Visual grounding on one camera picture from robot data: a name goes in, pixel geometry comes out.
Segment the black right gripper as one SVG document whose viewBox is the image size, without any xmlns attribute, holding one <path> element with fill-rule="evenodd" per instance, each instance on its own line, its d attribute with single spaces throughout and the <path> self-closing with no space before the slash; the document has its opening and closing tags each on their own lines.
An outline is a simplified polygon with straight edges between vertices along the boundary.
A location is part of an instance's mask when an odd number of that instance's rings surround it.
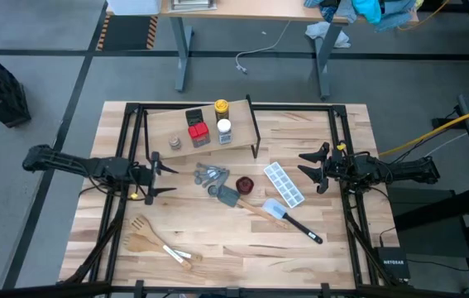
<svg viewBox="0 0 469 298">
<path fill-rule="evenodd" d="M 320 168 L 297 166 L 314 184 L 318 184 L 319 194 L 323 194 L 328 190 L 330 178 L 336 181 L 343 180 L 353 185 L 359 185 L 366 181 L 366 174 L 357 172 L 355 161 L 351 157 L 339 156 L 334 160 L 331 156 L 328 157 L 329 152 L 330 145 L 328 142 L 324 142 L 316 152 L 299 154 L 299 158 L 303 160 L 312 163 L 321 162 Z"/>
</svg>

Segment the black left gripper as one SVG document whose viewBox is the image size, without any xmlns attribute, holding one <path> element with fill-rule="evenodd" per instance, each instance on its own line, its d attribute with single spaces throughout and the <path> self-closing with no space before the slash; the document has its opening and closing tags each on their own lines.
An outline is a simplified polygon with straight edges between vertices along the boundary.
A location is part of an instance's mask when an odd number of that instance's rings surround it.
<svg viewBox="0 0 469 298">
<path fill-rule="evenodd" d="M 160 162 L 160 154 L 157 151 L 151 153 L 150 163 L 150 168 L 134 163 L 128 171 L 132 184 L 136 188 L 136 194 L 142 195 L 141 198 L 136 197 L 134 200 L 141 200 L 145 205 L 152 205 L 157 195 L 175 190 L 175 188 L 155 188 L 157 175 L 160 175 L 162 171 L 178 174 L 178 171 L 170 169 Z"/>
</svg>

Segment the red smoked paprika tin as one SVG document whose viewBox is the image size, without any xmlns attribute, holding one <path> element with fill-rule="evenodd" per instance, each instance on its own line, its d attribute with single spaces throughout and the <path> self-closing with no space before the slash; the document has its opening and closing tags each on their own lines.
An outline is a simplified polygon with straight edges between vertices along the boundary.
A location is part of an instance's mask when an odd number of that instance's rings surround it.
<svg viewBox="0 0 469 298">
<path fill-rule="evenodd" d="M 202 147 L 210 143 L 208 125 L 204 122 L 189 126 L 188 134 L 194 148 Z"/>
</svg>

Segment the white-lid bagel sesame jar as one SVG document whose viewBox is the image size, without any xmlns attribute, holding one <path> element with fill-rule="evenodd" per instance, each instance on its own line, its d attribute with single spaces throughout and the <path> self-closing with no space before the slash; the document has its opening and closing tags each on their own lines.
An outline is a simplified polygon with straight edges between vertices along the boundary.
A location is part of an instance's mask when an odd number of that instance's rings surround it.
<svg viewBox="0 0 469 298">
<path fill-rule="evenodd" d="M 217 123 L 218 141 L 220 145 L 232 142 L 232 124 L 228 119 L 220 119 Z"/>
</svg>

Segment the yellow-lid spice jar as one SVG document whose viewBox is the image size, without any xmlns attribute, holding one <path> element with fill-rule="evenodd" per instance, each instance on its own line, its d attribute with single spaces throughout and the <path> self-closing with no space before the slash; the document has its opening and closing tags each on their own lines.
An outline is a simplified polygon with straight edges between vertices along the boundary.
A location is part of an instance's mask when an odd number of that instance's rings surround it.
<svg viewBox="0 0 469 298">
<path fill-rule="evenodd" d="M 225 99 L 218 99 L 214 102 L 214 112 L 216 120 L 229 119 L 229 102 Z"/>
</svg>

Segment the wooden shelf with black legs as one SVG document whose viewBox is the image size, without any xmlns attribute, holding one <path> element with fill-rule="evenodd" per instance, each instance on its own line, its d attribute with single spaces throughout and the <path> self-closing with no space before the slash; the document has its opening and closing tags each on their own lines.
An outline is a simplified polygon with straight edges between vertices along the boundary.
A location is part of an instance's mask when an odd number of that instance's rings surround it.
<svg viewBox="0 0 469 298">
<path fill-rule="evenodd" d="M 157 151 L 160 154 L 160 159 L 164 160 L 244 146 L 251 147 L 253 156 L 258 155 L 261 136 L 249 96 L 243 100 L 229 102 L 228 120 L 232 124 L 232 142 L 225 145 L 220 145 L 218 141 L 218 121 L 215 117 L 214 103 L 189 106 L 175 104 L 172 109 L 168 109 L 166 106 L 158 107 L 153 103 L 144 103 L 142 107 L 144 108 L 144 130 L 148 158 L 151 158 L 153 151 Z M 194 148 L 188 134 L 189 126 L 185 111 L 197 108 L 202 110 L 204 123 L 208 125 L 210 143 Z M 169 146 L 169 139 L 173 135 L 178 136 L 182 143 L 182 147 L 178 151 L 171 150 Z"/>
</svg>

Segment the white ice cube tray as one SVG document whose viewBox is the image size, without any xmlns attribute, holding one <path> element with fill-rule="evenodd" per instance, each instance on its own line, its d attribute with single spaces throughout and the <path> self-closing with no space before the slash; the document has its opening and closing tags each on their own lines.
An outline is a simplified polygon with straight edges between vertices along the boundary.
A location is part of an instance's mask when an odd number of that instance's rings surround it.
<svg viewBox="0 0 469 298">
<path fill-rule="evenodd" d="M 305 201 L 304 196 L 278 162 L 265 167 L 264 173 L 291 209 Z"/>
</svg>

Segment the grey measuring spoon set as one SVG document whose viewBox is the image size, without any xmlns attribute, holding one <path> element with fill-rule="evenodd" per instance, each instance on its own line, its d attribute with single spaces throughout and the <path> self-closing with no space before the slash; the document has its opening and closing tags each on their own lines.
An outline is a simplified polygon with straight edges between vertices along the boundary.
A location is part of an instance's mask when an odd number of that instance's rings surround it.
<svg viewBox="0 0 469 298">
<path fill-rule="evenodd" d="M 219 166 L 209 166 L 202 163 L 196 164 L 194 171 L 194 183 L 201 185 L 203 188 L 209 186 L 220 187 L 230 176 L 230 170 Z"/>
</svg>

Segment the slotted wooden spatula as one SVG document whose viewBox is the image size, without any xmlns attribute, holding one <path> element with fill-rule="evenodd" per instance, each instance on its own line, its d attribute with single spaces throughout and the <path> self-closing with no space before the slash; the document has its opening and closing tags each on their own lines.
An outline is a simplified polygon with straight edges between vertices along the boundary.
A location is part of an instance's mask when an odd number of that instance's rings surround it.
<svg viewBox="0 0 469 298">
<path fill-rule="evenodd" d="M 137 233 L 141 236 L 145 236 L 152 242 L 160 244 L 165 249 L 165 253 L 174 258 L 185 270 L 189 271 L 192 269 L 192 265 L 190 264 L 190 262 L 187 261 L 187 259 L 176 255 L 173 251 L 173 248 L 171 248 L 159 236 L 156 235 L 149 221 L 144 216 L 140 215 L 134 218 L 131 221 L 131 229 L 132 233 Z"/>
</svg>

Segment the wooden spoon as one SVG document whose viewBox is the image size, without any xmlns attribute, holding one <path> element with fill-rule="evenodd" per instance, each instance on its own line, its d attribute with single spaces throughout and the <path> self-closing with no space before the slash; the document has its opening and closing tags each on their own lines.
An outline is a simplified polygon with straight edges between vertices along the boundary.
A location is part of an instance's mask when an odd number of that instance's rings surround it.
<svg viewBox="0 0 469 298">
<path fill-rule="evenodd" d="M 128 234 L 124 238 L 123 244 L 130 252 L 165 252 L 165 249 L 160 244 L 154 243 L 145 236 L 141 236 L 137 233 Z M 176 255 L 184 259 L 196 262 L 201 262 L 203 260 L 203 257 L 196 253 L 183 252 L 174 248 L 173 251 Z"/>
</svg>

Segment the red apple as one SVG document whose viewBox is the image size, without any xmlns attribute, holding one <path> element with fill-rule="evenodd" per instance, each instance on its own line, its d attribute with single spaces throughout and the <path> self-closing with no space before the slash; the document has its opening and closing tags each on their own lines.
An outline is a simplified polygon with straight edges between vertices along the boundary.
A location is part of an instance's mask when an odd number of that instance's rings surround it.
<svg viewBox="0 0 469 298">
<path fill-rule="evenodd" d="M 236 187 L 241 195 L 249 195 L 254 188 L 254 181 L 247 176 L 243 176 L 236 181 Z"/>
</svg>

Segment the black Netgear router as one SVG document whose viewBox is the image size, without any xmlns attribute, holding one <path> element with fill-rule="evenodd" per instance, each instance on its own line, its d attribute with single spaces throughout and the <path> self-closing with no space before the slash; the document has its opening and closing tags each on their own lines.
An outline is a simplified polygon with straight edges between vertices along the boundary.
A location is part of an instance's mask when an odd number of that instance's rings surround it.
<svg viewBox="0 0 469 298">
<path fill-rule="evenodd" d="M 377 255 L 386 270 L 396 279 L 408 282 L 410 279 L 409 263 L 402 248 L 378 247 Z"/>
</svg>

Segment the white cloth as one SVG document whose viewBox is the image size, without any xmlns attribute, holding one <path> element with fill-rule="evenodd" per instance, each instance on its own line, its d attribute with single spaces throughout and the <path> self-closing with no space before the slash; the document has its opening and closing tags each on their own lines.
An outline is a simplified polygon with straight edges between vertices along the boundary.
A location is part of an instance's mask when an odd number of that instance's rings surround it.
<svg viewBox="0 0 469 298">
<path fill-rule="evenodd" d="M 332 25 L 328 22 L 317 22 L 311 25 L 307 25 L 305 35 L 312 40 L 320 38 L 324 41 L 328 36 L 331 26 Z M 342 31 L 341 27 L 336 26 L 336 29 L 339 29 L 339 33 L 336 40 L 334 41 L 333 47 L 337 49 L 350 48 L 351 43 L 349 36 Z"/>
</svg>

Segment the black yellow hazard mat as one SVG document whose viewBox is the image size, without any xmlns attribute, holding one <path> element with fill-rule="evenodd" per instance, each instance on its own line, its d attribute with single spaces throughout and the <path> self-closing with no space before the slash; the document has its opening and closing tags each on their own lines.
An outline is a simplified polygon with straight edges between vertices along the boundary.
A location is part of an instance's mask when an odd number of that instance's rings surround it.
<svg viewBox="0 0 469 298">
<path fill-rule="evenodd" d="M 96 50 L 152 50 L 158 17 L 107 15 Z"/>
</svg>

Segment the blue plaid cloth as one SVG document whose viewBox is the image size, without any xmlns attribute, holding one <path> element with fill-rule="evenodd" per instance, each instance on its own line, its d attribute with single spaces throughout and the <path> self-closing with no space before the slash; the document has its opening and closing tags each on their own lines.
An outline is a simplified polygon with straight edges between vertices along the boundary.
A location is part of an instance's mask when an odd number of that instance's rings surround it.
<svg viewBox="0 0 469 298">
<path fill-rule="evenodd" d="M 304 6 L 317 8 L 326 22 L 332 22 L 336 17 L 343 17 L 348 23 L 357 20 L 352 0 L 304 0 Z"/>
</svg>

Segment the teal cloth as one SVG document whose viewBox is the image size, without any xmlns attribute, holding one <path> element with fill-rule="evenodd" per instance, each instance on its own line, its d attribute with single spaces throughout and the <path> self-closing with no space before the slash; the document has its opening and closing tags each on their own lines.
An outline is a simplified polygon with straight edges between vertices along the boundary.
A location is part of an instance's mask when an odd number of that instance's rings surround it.
<svg viewBox="0 0 469 298">
<path fill-rule="evenodd" d="M 379 0 L 352 0 L 356 12 L 369 23 L 377 24 L 381 21 L 381 7 Z"/>
</svg>

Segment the wooden desk with grey legs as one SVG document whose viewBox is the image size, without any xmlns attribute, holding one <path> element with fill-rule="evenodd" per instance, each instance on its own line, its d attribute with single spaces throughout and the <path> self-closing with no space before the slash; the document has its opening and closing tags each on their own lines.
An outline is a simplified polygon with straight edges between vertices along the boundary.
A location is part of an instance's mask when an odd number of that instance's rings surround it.
<svg viewBox="0 0 469 298">
<path fill-rule="evenodd" d="M 105 0 L 106 13 L 116 16 L 168 17 L 178 50 L 178 70 L 175 79 L 175 90 L 184 91 L 186 69 L 189 63 L 189 47 L 194 35 L 191 26 L 185 26 L 183 18 L 220 18 L 220 19 L 261 19 L 273 21 L 321 22 L 323 17 L 315 7 L 305 7 L 301 0 L 212 0 L 215 9 L 176 11 L 171 8 L 172 0 L 145 0 L 146 8 L 119 7 L 124 0 Z M 336 16 L 329 22 L 327 35 L 317 38 L 315 60 L 320 98 L 330 96 L 328 59 L 342 27 L 351 24 L 346 17 Z"/>
</svg>

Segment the dark grey-blue cloth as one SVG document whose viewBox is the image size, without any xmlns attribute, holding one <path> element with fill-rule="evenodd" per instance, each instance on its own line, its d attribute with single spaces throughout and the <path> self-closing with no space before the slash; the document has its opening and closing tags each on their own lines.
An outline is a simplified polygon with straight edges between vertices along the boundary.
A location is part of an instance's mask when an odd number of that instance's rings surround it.
<svg viewBox="0 0 469 298">
<path fill-rule="evenodd" d="M 380 0 L 380 21 L 374 25 L 375 31 L 387 31 L 409 22 L 416 0 Z"/>
</svg>

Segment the white storage bin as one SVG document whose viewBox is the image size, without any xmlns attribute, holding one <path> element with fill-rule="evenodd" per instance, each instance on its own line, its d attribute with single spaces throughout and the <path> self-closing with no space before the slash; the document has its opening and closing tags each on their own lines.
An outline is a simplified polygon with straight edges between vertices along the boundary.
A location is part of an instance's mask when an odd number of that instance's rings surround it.
<svg viewBox="0 0 469 298">
<path fill-rule="evenodd" d="M 106 0 L 116 15 L 150 16 L 160 13 L 162 0 Z"/>
</svg>

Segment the stack of papers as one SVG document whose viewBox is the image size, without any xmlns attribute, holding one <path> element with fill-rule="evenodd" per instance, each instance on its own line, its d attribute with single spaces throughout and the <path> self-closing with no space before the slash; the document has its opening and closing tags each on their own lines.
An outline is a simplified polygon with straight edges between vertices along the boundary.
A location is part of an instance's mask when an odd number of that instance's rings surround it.
<svg viewBox="0 0 469 298">
<path fill-rule="evenodd" d="M 173 11 L 203 11 L 217 8 L 215 0 L 171 0 Z"/>
</svg>

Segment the black crate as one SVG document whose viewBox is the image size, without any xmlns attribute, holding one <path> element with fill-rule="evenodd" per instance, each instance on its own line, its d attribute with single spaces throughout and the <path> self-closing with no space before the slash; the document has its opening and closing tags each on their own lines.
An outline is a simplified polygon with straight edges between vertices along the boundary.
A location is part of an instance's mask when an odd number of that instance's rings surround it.
<svg viewBox="0 0 469 298">
<path fill-rule="evenodd" d="M 22 84 L 0 63 L 0 123 L 15 127 L 30 120 Z"/>
</svg>

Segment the black aluminium rig frame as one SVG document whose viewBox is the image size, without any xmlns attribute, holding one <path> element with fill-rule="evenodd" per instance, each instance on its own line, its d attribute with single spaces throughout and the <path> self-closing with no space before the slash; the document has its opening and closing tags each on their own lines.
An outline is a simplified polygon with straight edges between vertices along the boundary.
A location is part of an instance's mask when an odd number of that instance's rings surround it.
<svg viewBox="0 0 469 298">
<path fill-rule="evenodd" d="M 261 134 L 257 156 L 248 146 L 170 158 L 157 181 L 175 188 L 159 195 L 152 205 L 129 202 L 122 231 L 103 251 L 97 280 L 117 289 L 132 289 L 137 281 L 162 292 L 174 288 L 237 288 L 243 294 L 262 290 L 268 296 L 315 295 L 328 285 L 334 295 L 353 295 L 356 279 L 369 281 L 366 255 L 359 244 L 350 244 L 346 232 L 339 185 L 331 181 L 318 194 L 315 184 L 297 168 L 299 154 L 316 151 L 333 139 L 352 139 L 355 151 L 374 151 L 366 106 L 347 105 L 345 117 L 334 117 L 325 104 L 261 104 L 255 117 Z M 323 239 L 317 244 L 294 226 L 283 229 L 242 207 L 229 207 L 194 183 L 197 163 L 230 170 L 228 186 L 247 176 L 254 181 L 246 202 L 261 207 L 279 192 L 264 173 L 278 162 L 304 196 L 291 216 Z M 196 253 L 201 262 L 187 259 L 185 270 L 165 252 L 130 252 L 123 244 L 132 233 L 131 221 L 144 216 L 171 248 Z"/>
</svg>

